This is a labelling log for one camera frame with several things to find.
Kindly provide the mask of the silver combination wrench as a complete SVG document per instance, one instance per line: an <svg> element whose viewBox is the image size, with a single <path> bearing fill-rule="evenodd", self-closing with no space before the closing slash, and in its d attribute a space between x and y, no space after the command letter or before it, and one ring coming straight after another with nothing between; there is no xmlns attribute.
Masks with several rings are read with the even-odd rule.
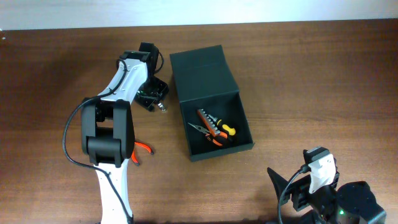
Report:
<svg viewBox="0 0 398 224"><path fill-rule="evenodd" d="M164 105L161 101L158 102L157 106L159 107L159 109L160 109L162 112L166 112L166 111L167 111L165 105Z"/></svg>

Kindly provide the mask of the dark green box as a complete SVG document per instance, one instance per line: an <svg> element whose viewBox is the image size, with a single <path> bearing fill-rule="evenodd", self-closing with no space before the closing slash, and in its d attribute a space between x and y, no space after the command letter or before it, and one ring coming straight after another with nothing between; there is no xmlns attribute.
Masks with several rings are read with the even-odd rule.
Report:
<svg viewBox="0 0 398 224"><path fill-rule="evenodd" d="M253 148L243 104L221 45L170 54L175 87L192 162ZM203 109L236 130L227 146L217 146L193 127L205 127L197 111Z"/></svg>

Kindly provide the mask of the orange socket bit rail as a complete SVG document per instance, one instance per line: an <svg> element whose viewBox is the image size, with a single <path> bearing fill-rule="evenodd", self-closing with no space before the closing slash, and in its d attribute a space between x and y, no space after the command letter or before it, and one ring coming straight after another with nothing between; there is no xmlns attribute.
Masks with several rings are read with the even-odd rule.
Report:
<svg viewBox="0 0 398 224"><path fill-rule="evenodd" d="M198 109L197 114L202 123L205 125L205 128L212 136L221 135L221 131L216 127L216 124L210 119L209 115L205 112L204 109Z"/></svg>

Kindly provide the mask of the yellow black stubby screwdriver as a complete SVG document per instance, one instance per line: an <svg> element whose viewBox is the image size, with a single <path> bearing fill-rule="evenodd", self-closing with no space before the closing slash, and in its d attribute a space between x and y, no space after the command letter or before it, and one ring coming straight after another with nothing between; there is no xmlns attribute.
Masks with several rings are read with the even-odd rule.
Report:
<svg viewBox="0 0 398 224"><path fill-rule="evenodd" d="M211 120L216 124L216 127L229 136L236 135L236 129L226 124L221 118L210 115Z"/></svg>

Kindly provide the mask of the orange black long-nose pliers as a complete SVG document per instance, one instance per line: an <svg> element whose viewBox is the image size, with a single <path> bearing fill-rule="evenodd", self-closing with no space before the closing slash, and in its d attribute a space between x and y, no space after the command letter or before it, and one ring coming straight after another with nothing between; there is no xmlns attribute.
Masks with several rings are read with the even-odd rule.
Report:
<svg viewBox="0 0 398 224"><path fill-rule="evenodd" d="M231 145L231 143L233 142L232 139L222 131L220 131L218 134L212 135L210 131L204 128L203 126L199 126L192 123L188 124L193 128L195 128L197 131L203 133L209 142L212 142L213 144L219 147L227 147Z"/></svg>

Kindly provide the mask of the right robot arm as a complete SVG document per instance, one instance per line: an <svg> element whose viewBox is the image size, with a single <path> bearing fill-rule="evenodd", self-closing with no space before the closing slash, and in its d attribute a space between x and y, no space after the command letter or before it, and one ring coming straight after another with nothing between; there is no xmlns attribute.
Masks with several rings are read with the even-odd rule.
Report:
<svg viewBox="0 0 398 224"><path fill-rule="evenodd" d="M337 188L340 177L336 159L325 147L303 151L304 165L289 179L270 167L267 173L278 199L277 221L282 223L281 207L288 201L295 211L312 209L292 223L382 224L386 211L377 203L369 184L350 182Z"/></svg>

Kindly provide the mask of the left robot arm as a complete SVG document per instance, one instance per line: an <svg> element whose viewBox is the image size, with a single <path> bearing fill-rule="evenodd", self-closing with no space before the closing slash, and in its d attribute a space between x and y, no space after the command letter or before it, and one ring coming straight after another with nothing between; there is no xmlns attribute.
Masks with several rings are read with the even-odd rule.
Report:
<svg viewBox="0 0 398 224"><path fill-rule="evenodd" d="M81 145L94 168L101 194L102 223L133 223L129 204L127 168L137 145L131 104L147 111L162 104L169 87L156 77L164 58L153 44L143 42L137 51L125 51L108 86L81 106Z"/></svg>

